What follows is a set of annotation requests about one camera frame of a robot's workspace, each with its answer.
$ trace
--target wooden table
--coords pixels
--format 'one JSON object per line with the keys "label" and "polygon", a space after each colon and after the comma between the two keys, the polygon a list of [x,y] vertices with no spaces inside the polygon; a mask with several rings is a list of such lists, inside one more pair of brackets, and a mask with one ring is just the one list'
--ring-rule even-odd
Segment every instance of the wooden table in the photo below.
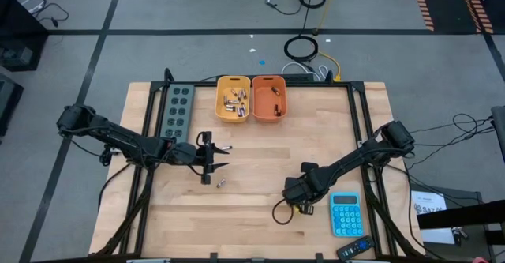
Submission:
{"label": "wooden table", "polygon": [[[372,125],[378,128],[392,120],[386,88],[383,83],[365,85]],[[121,125],[138,133],[142,130],[149,86],[132,83],[126,97]],[[355,96],[361,132],[365,133],[359,97]],[[313,216],[295,214],[286,226],[271,218],[272,206],[282,198],[284,179],[299,176],[301,162],[328,165],[356,149],[345,88],[288,88],[288,103],[288,115],[278,124],[258,123],[253,116],[242,124],[227,124],[215,116],[215,88],[196,89],[190,142],[194,144],[200,131],[212,131],[216,145],[234,147],[228,156],[216,155],[215,162],[230,164],[212,175],[210,186],[201,185],[200,178],[187,167],[158,168],[142,257],[209,258],[210,252],[218,252],[219,258],[313,259],[315,253],[323,253],[325,259],[334,259],[338,247],[353,241],[331,233],[327,196],[316,204]],[[151,133],[156,111],[155,106]],[[109,177],[124,163],[122,156],[116,156]],[[404,167],[402,160],[391,164]],[[124,219],[133,170],[129,168],[107,187],[90,252],[103,247]],[[216,188],[223,178],[226,184]],[[385,168],[383,180],[391,218],[414,247],[424,252],[410,237],[406,176]],[[369,234],[360,169],[339,178],[331,188],[331,192],[337,191],[360,194],[364,231]],[[276,216],[283,220],[289,213],[289,208],[281,205]],[[413,233],[421,240],[416,213],[412,211],[411,215]],[[382,252],[387,254],[383,225],[378,222]],[[134,242],[133,236],[137,234],[137,223],[132,231],[130,242]],[[133,245],[129,244],[129,251],[133,251]],[[373,257],[369,250],[358,258]]]}

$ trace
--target white paper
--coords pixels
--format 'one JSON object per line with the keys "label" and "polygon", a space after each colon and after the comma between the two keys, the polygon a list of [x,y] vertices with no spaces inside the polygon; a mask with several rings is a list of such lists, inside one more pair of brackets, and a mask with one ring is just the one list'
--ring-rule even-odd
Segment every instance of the white paper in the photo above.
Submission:
{"label": "white paper", "polygon": [[[412,200],[418,215],[447,209],[443,196],[436,193],[412,191]],[[455,238],[450,228],[422,230],[421,236],[424,242],[455,244]]]}

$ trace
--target blue calculator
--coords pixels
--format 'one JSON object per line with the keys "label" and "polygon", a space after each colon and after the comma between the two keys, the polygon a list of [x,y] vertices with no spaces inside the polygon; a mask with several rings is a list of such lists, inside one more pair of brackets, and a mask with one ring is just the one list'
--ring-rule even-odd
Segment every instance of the blue calculator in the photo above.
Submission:
{"label": "blue calculator", "polygon": [[357,193],[332,193],[330,196],[331,229],[334,236],[363,236],[360,197]]}

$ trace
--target yellow bin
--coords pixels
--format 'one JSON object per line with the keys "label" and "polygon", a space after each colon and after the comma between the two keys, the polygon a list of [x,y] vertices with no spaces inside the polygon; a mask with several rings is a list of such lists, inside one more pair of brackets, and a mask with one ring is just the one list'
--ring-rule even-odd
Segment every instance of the yellow bin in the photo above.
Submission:
{"label": "yellow bin", "polygon": [[[234,106],[245,105],[245,116],[238,117],[238,113],[226,111],[224,96],[228,100],[237,100],[238,98],[232,93],[232,89],[238,94],[242,89],[245,90],[246,98],[242,99],[239,104],[230,104]],[[215,90],[215,114],[223,122],[245,122],[249,116],[249,101],[251,100],[251,80],[243,76],[224,76],[219,78],[218,87]]]}

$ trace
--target plastic bin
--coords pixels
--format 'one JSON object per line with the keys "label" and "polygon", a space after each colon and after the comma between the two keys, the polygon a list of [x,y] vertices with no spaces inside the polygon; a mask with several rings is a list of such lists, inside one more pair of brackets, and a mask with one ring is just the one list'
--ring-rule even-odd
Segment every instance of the plastic bin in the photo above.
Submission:
{"label": "plastic bin", "polygon": [[[279,90],[279,96],[272,91]],[[279,122],[287,114],[286,81],[280,76],[260,76],[252,79],[253,114],[258,122]],[[275,115],[275,105],[281,111]]]}
{"label": "plastic bin", "polygon": [[[236,100],[237,97],[231,92],[233,89],[236,93],[239,93],[242,89],[245,90],[246,98],[242,99],[245,105],[245,116],[238,117],[237,112],[226,111],[224,104],[224,96],[226,95],[228,100]],[[251,100],[251,80],[243,76],[225,76],[218,80],[218,87],[215,91],[215,114],[223,122],[245,122],[249,116],[249,101]]]}

